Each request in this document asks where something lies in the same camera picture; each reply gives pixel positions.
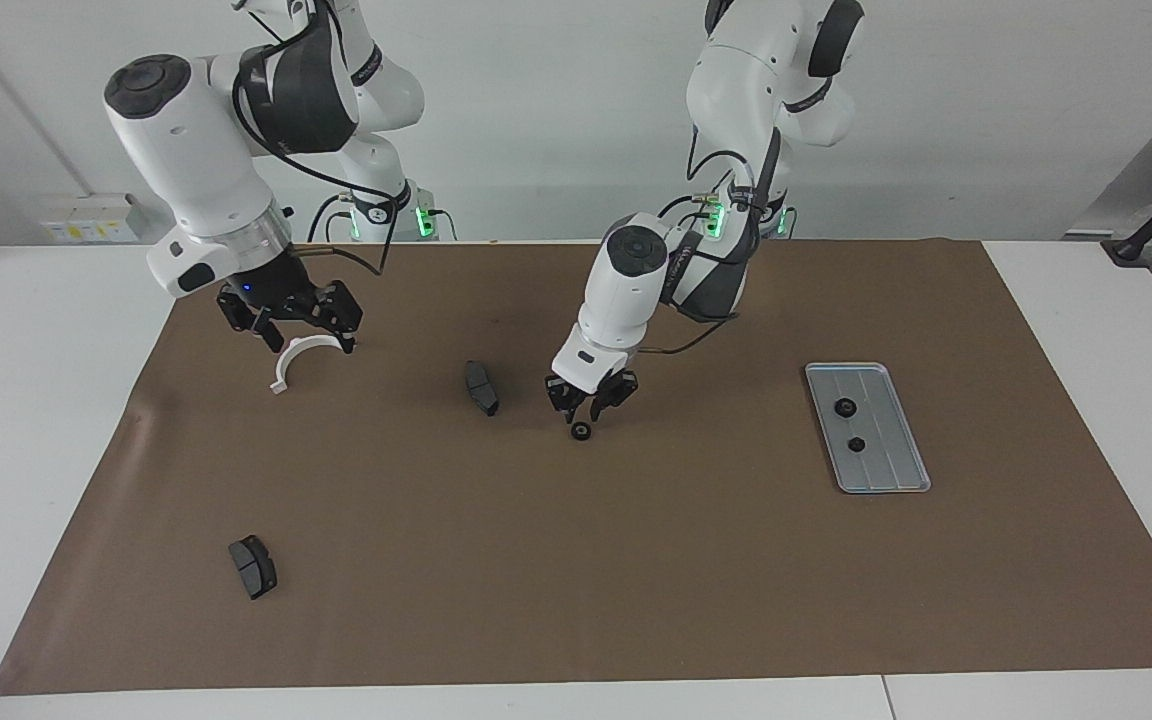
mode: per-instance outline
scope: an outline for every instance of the metal tray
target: metal tray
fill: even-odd
[[[840,488],[858,495],[932,488],[886,366],[813,363],[806,376]]]

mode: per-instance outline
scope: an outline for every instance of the white table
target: white table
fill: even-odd
[[[1092,245],[988,250],[1152,533],[1152,278]],[[0,249],[0,660],[169,309],[143,249]],[[1152,670],[0,698],[67,719],[503,715],[1127,720],[1152,717]]]

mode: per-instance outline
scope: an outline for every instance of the black cable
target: black cable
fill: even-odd
[[[323,222],[324,213],[328,211],[333,202],[339,199],[340,199],[340,194],[335,194],[332,197],[328,197],[328,199],[324,200],[323,205],[319,205],[319,211],[314,213],[314,221],[310,223],[310,234],[308,234],[308,236],[305,237],[305,242],[308,245],[314,244],[314,235],[317,234],[317,232],[319,232],[319,222]]]
[[[698,222],[698,220],[708,220],[708,218],[710,218],[708,213],[692,213],[690,215],[682,217],[679,220],[679,223],[683,223],[683,222],[685,222],[685,220],[691,220],[691,227],[694,228],[694,227],[696,227],[696,222]],[[741,264],[745,264],[745,263],[749,263],[750,259],[753,259],[755,252],[758,252],[759,244],[761,243],[761,238],[758,236],[758,228],[756,228],[756,227],[753,228],[753,237],[755,237],[753,245],[750,247],[750,250],[748,252],[745,252],[744,258],[740,258],[738,260],[732,260],[732,259],[727,259],[727,258],[719,258],[719,256],[717,256],[717,255],[710,255],[708,252],[704,252],[702,250],[696,250],[695,252],[691,253],[691,256],[692,256],[692,258],[702,258],[702,259],[705,259],[705,260],[710,260],[710,263],[717,263],[719,265],[741,265]]]
[[[682,309],[682,305],[679,305],[677,302],[673,301],[672,297],[670,300],[666,300],[664,304],[673,306],[673,309],[677,310],[679,313],[684,314],[685,318],[689,318],[695,323],[699,323],[703,325],[708,325],[712,323],[730,323],[732,320],[735,320],[736,318],[740,317],[740,313],[718,314],[718,316],[690,313],[690,311],[685,311],[684,309]]]
[[[362,259],[359,256],[353,252],[340,250],[339,247],[321,247],[321,249],[317,249],[311,252],[301,251],[296,253],[297,258],[326,258],[326,256],[328,255],[339,255],[340,258],[344,258],[349,262],[357,263],[364,266],[364,268],[367,268],[369,273],[374,274],[378,278],[385,274],[384,268],[377,270],[376,266],[372,265],[371,263]]]
[[[799,210],[798,209],[787,209],[786,213],[794,213],[794,223],[790,225],[790,233],[785,236],[786,241],[794,240],[795,228],[799,227]]]
[[[708,328],[708,331],[700,333],[700,336],[697,338],[695,341],[691,341],[682,347],[675,347],[673,348],[673,350],[664,350],[664,348],[660,347],[642,347],[639,348],[639,353],[644,355],[680,355],[682,353],[691,350],[692,347],[700,344],[700,342],[705,341],[705,338],[712,336],[712,334],[719,332],[719,328],[722,328],[723,325],[726,325],[727,323],[732,323],[732,320],[735,320],[738,317],[740,314],[737,313],[728,314],[726,320],[719,320],[719,323],[714,323],[712,328]]]
[[[666,215],[669,214],[669,210],[674,210],[674,209],[677,207],[677,205],[682,205],[682,204],[684,204],[684,202],[691,202],[691,200],[692,200],[692,196],[690,196],[690,195],[684,195],[684,196],[681,196],[681,197],[675,197],[675,199],[669,200],[668,205],[664,206],[664,210],[660,210],[659,213],[657,213],[657,218],[665,218]]]
[[[700,218],[708,218],[708,214],[704,213],[696,213],[696,215],[700,215]],[[753,215],[749,215],[749,218],[746,219],[748,222],[745,227],[745,237],[750,237],[753,240],[750,241],[749,250],[745,251],[745,255],[742,256],[742,258],[737,260],[733,260],[730,258],[719,258],[719,256],[717,255],[710,255],[708,252],[703,252],[700,250],[696,250],[695,252],[692,252],[691,253],[692,258],[703,258],[705,260],[710,260],[710,263],[717,263],[719,265],[744,265],[745,263],[752,260],[755,258],[755,252],[758,252],[759,247],[763,245],[763,236],[758,232],[758,222],[756,222]]]
[[[328,218],[328,223],[324,225],[323,234],[325,234],[326,238],[328,238],[328,245],[332,245],[332,220],[339,220],[342,218],[353,223],[353,214],[334,213],[331,218]]]
[[[260,18],[260,15],[257,15],[256,13],[252,13],[251,10],[247,10],[247,14],[251,15],[252,20],[256,20],[256,24],[259,24],[259,26],[265,28],[265,32],[268,32],[271,36],[273,36],[274,40],[276,40],[276,41],[283,41],[283,38],[279,37],[278,33],[274,32],[274,28],[271,28],[268,23],[265,23],[265,20]]]
[[[745,165],[745,173],[749,173],[750,182],[755,182],[755,177],[753,177],[755,170],[749,167],[749,160],[746,160],[745,157],[742,156],[740,152],[735,152],[735,151],[732,151],[732,150],[718,150],[718,151],[714,151],[714,152],[710,152],[708,156],[705,156],[704,160],[700,160],[699,165],[695,165],[695,167],[692,167],[692,162],[696,159],[696,141],[698,139],[699,135],[700,135],[699,129],[696,128],[696,127],[692,127],[691,128],[691,150],[687,151],[687,182],[694,181],[696,179],[696,176],[698,176],[698,174],[700,173],[700,169],[703,169],[705,167],[705,165],[708,164],[710,160],[714,160],[717,158],[732,158],[732,159],[735,159],[735,160],[740,160],[740,162],[742,165]]]
[[[332,9],[332,3],[323,3],[323,6],[324,8],[326,8],[326,10],[328,10],[329,16],[334,20],[335,26],[338,28],[338,37],[339,37],[340,32],[342,32],[340,31],[340,18],[338,18],[338,15],[335,15],[335,10]],[[303,38],[305,38],[308,33],[312,31],[312,29],[314,29],[314,24],[312,23],[306,24],[305,29],[302,29],[301,32],[297,32],[295,36],[287,38],[287,40],[280,41],[278,45],[262,50],[260,60],[268,60],[271,56],[282,53],[282,51],[288,50],[289,46],[296,44],[296,41],[303,40]],[[312,179],[319,179],[320,181],[324,182],[338,184],[340,187],[348,188],[348,190],[353,190],[356,192],[363,192],[366,195],[374,195],[378,197],[382,197],[389,203],[393,211],[389,218],[389,229],[387,233],[385,233],[385,247],[380,253],[380,272],[384,272],[385,263],[388,263],[389,259],[389,247],[392,245],[394,240],[394,228],[397,227],[397,197],[389,195],[388,192],[385,191],[376,190],[376,188],[373,187],[356,184],[346,181],[346,179],[329,176],[329,174],[320,173],[314,168],[306,167],[305,165],[302,165],[301,162],[297,162],[291,158],[288,158],[288,156],[285,154],[282,150],[275,147],[273,143],[265,141],[265,137],[262,137],[260,134],[256,131],[256,128],[252,128],[252,124],[248,122],[247,114],[243,114],[243,106],[241,101],[242,88],[243,88],[242,73],[240,73],[237,74],[237,76],[234,76],[234,86],[229,93],[229,100],[234,106],[234,115],[236,115],[236,118],[238,119],[238,126],[242,126],[243,131],[247,132],[248,137],[252,138],[252,142],[256,142],[256,145],[260,145],[262,149],[264,149],[266,152],[270,152],[270,154],[273,156],[279,161],[282,161],[283,164],[289,165],[289,167],[296,168],[297,170],[305,173],[308,176]]]
[[[452,225],[452,242],[461,242],[461,236],[456,233],[456,218],[453,218],[452,213],[448,213],[447,210],[438,209],[430,210],[429,213],[431,217],[444,215],[444,218],[447,218],[447,223]]]
[[[718,188],[722,187],[723,182],[727,182],[727,179],[729,179],[729,177],[732,177],[732,170],[727,170],[726,173],[723,173],[722,177],[718,179],[718,182],[714,183],[713,190],[708,191],[710,195],[713,195],[713,194],[718,192]]]
[[[324,8],[328,9],[328,15],[332,17],[332,24],[338,26],[338,45],[340,46],[340,61],[349,67],[349,60],[344,56],[344,29],[340,26],[340,17],[335,14],[335,8],[332,6],[332,0],[326,0],[323,3]]]

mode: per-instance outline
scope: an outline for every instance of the black knob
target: black knob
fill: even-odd
[[[166,77],[168,77],[168,73],[162,68],[162,65],[132,65],[123,76],[123,88],[139,92],[164,82]]]
[[[635,237],[626,242],[626,251],[630,255],[630,258],[643,259],[652,255],[652,245],[642,237]]]
[[[856,410],[858,410],[858,407],[856,407],[856,401],[851,397],[842,397],[842,400],[833,404],[833,411],[842,416],[842,418],[850,419],[851,416],[856,414]]]

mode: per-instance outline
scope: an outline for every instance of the black circular cap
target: black circular cap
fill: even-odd
[[[123,88],[136,92],[145,91],[162,82],[165,77],[168,77],[168,73],[162,65],[132,65],[123,76]]]
[[[641,225],[623,225],[607,237],[607,255],[617,273],[637,278],[654,273],[669,260],[664,238]]]
[[[652,255],[652,243],[642,237],[631,237],[630,241],[626,242],[626,251],[631,258],[643,259]]]
[[[856,401],[851,397],[842,397],[842,400],[833,404],[833,411],[842,416],[842,418],[851,418],[851,416],[856,414],[856,410],[859,409],[856,407]]]
[[[105,104],[129,120],[153,118],[189,83],[189,61],[177,55],[150,55],[114,73],[105,86]]]

